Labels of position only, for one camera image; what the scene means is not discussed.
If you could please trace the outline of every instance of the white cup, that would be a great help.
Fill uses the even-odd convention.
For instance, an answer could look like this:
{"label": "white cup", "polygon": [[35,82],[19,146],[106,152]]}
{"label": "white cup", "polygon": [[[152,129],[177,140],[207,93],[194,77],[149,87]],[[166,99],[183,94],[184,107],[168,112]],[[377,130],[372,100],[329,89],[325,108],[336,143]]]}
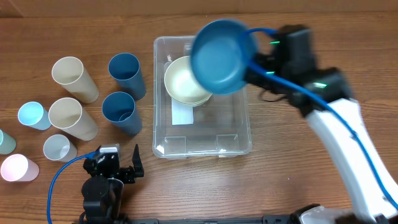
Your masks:
{"label": "white cup", "polygon": [[100,95],[83,63],[75,57],[64,57],[52,67],[52,78],[84,103],[94,102]]}
{"label": "white cup", "polygon": [[54,127],[84,141],[92,140],[98,134],[98,126],[93,118],[73,98],[61,98],[53,103],[49,118]]}
{"label": "white cup", "polygon": [[39,174],[39,167],[26,156],[14,154],[1,164],[1,177],[9,182],[31,181]]}
{"label": "white cup", "polygon": [[0,130],[0,154],[10,154],[15,147],[17,147],[15,139]]}
{"label": "white cup", "polygon": [[76,147],[62,134],[49,137],[44,143],[43,152],[52,161],[69,162],[77,156]]}
{"label": "white cup", "polygon": [[27,102],[19,108],[18,121],[31,128],[46,130],[51,127],[49,113],[38,102]]}

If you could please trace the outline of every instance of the plastic bin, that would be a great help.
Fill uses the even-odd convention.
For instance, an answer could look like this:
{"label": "plastic bin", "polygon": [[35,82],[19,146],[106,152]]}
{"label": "plastic bin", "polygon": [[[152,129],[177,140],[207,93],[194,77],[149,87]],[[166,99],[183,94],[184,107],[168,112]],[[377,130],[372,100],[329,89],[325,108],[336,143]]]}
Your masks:
{"label": "plastic bin", "polygon": [[172,124],[172,99],[164,73],[172,61],[189,55],[194,36],[159,37],[154,42],[154,139],[159,158],[235,157],[252,148],[246,90],[213,95],[193,108],[193,124]]}

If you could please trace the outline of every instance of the white bowl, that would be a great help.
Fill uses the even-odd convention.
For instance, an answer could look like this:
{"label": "white bowl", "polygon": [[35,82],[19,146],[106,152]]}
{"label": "white bowl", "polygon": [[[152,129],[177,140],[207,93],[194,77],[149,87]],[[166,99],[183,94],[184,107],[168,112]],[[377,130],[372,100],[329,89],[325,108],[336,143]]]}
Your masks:
{"label": "white bowl", "polygon": [[195,80],[189,56],[180,57],[170,64],[164,75],[164,85],[172,98],[189,106],[202,105],[212,95]]}

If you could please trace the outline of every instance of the cup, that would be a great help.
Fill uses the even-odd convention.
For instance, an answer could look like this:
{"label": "cup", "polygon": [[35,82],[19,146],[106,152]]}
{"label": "cup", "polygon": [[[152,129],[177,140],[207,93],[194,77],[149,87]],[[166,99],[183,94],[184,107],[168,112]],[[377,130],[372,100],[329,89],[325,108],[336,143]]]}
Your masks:
{"label": "cup", "polygon": [[26,156],[14,154],[1,164],[1,177],[9,182],[31,181],[39,174],[39,167]]}
{"label": "cup", "polygon": [[147,90],[136,56],[130,53],[115,55],[109,62],[108,71],[118,85],[135,100],[145,96]]}
{"label": "cup", "polygon": [[31,128],[46,130],[51,127],[49,113],[38,102],[27,102],[19,108],[18,120]]}
{"label": "cup", "polygon": [[61,98],[53,103],[49,118],[54,127],[84,141],[92,140],[98,134],[98,126],[93,118],[73,98]]}
{"label": "cup", "polygon": [[118,91],[107,96],[102,104],[102,113],[127,135],[136,135],[142,129],[136,102],[128,93]]}
{"label": "cup", "polygon": [[64,57],[52,67],[52,78],[84,103],[94,102],[100,95],[83,63],[75,57]]}
{"label": "cup", "polygon": [[49,137],[44,142],[43,152],[52,161],[69,162],[77,156],[76,147],[62,134]]}
{"label": "cup", "polygon": [[0,130],[0,154],[10,154],[16,146],[17,142],[15,139]]}

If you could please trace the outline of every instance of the blue bowl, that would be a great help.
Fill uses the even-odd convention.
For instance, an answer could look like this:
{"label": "blue bowl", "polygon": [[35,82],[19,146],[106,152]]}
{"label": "blue bowl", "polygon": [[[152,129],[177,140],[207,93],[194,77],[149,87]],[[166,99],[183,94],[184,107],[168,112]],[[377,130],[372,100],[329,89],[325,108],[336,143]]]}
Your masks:
{"label": "blue bowl", "polygon": [[[242,60],[238,38],[246,30],[236,20],[222,19],[207,24],[197,34],[190,62],[194,77],[205,90],[226,95],[245,86],[247,65]],[[249,58],[258,51],[252,35],[245,38],[244,46]]]}

